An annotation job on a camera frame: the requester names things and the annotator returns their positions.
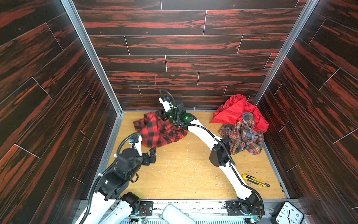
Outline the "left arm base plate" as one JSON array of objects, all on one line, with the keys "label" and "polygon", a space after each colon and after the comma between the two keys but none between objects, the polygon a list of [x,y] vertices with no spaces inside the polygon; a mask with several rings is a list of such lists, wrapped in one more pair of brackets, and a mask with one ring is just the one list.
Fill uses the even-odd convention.
[{"label": "left arm base plate", "polygon": [[133,217],[151,217],[153,214],[153,201],[140,201],[132,207],[131,216]]}]

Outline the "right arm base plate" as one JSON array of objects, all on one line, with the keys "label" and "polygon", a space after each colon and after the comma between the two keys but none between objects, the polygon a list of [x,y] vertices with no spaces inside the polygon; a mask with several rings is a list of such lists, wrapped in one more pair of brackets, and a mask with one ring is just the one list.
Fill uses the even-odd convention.
[{"label": "right arm base plate", "polygon": [[224,208],[229,216],[263,216],[265,211],[262,210],[260,203],[249,206],[246,202],[240,200],[229,200],[224,203]]}]

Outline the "red black checkered cloth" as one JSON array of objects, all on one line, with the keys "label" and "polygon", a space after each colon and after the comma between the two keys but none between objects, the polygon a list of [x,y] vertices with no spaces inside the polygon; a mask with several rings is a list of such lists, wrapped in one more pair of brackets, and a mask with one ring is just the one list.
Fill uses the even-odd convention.
[{"label": "red black checkered cloth", "polygon": [[163,120],[159,112],[144,114],[142,119],[133,122],[134,128],[142,136],[145,147],[162,147],[178,142],[187,136],[188,131],[179,128],[169,120]]}]

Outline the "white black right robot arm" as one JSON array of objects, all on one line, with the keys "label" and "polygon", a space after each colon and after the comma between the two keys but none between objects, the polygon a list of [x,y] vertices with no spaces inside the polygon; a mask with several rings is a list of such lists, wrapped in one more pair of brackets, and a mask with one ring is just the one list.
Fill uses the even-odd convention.
[{"label": "white black right robot arm", "polygon": [[233,186],[238,201],[239,211],[247,216],[257,215],[261,219],[264,215],[264,203],[260,194],[249,187],[235,167],[231,157],[228,138],[220,138],[213,134],[191,113],[187,113],[183,103],[159,98],[164,110],[161,112],[164,120],[171,120],[177,127],[186,128],[195,134],[210,149],[210,162],[218,167]]}]

